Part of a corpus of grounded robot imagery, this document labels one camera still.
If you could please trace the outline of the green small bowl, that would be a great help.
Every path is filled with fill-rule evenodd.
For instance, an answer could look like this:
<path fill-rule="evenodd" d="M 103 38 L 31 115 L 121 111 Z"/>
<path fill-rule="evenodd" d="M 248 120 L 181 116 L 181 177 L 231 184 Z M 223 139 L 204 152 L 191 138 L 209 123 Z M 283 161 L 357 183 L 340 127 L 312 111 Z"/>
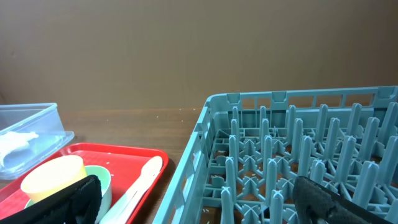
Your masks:
<path fill-rule="evenodd" d="M 85 166 L 85 170 L 87 176 L 96 175 L 101 182 L 102 201 L 99 214 L 94 222 L 99 223 L 111 205 L 111 175 L 106 168 L 101 166 Z"/>

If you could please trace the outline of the white paper napkin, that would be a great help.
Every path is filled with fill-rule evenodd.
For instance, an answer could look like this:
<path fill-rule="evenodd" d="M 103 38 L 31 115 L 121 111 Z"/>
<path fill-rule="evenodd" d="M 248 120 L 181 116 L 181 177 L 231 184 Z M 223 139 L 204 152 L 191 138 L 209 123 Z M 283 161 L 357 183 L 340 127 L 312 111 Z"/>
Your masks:
<path fill-rule="evenodd" d="M 12 152 L 23 151 L 29 148 L 29 141 L 38 138 L 35 132 L 17 133 L 9 131 L 1 135 L 1 165 L 5 166 L 5 158 Z"/>

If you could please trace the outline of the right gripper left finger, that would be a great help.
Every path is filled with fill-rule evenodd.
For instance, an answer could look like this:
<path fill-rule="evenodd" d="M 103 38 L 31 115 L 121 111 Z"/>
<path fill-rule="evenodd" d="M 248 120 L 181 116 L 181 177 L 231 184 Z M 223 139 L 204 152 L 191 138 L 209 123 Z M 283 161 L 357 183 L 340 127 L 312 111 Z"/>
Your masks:
<path fill-rule="evenodd" d="M 1 224 L 94 224 L 102 201 L 101 182 L 89 175 L 1 220 Z"/>

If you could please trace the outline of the white plastic spoon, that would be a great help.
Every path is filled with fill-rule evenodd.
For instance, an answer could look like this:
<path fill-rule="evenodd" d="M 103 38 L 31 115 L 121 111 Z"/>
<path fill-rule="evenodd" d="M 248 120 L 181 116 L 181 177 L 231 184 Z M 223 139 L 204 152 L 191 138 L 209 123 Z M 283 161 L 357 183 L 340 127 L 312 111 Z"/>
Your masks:
<path fill-rule="evenodd" d="M 160 156 L 150 158 L 141 169 L 137 180 L 128 188 L 126 193 L 109 209 L 99 222 L 100 224 L 127 223 L 131 213 L 139 201 L 154 183 L 160 173 L 163 160 Z"/>

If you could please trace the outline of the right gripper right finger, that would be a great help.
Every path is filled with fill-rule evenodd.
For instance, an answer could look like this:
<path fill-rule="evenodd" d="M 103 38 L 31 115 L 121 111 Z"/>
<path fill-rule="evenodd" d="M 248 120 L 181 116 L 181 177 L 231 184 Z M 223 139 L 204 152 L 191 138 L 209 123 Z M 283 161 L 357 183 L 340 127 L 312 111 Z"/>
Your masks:
<path fill-rule="evenodd" d="M 397 218 L 381 218 L 304 176 L 295 180 L 293 201 L 300 224 L 397 223 Z"/>

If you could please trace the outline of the yellow plastic cup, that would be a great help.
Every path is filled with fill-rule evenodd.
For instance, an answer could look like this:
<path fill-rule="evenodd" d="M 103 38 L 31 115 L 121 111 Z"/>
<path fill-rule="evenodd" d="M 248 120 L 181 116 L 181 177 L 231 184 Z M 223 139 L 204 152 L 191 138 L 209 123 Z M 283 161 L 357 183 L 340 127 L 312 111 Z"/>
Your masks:
<path fill-rule="evenodd" d="M 36 203 L 86 176 L 80 156 L 61 156 L 38 166 L 25 176 L 21 190 Z"/>

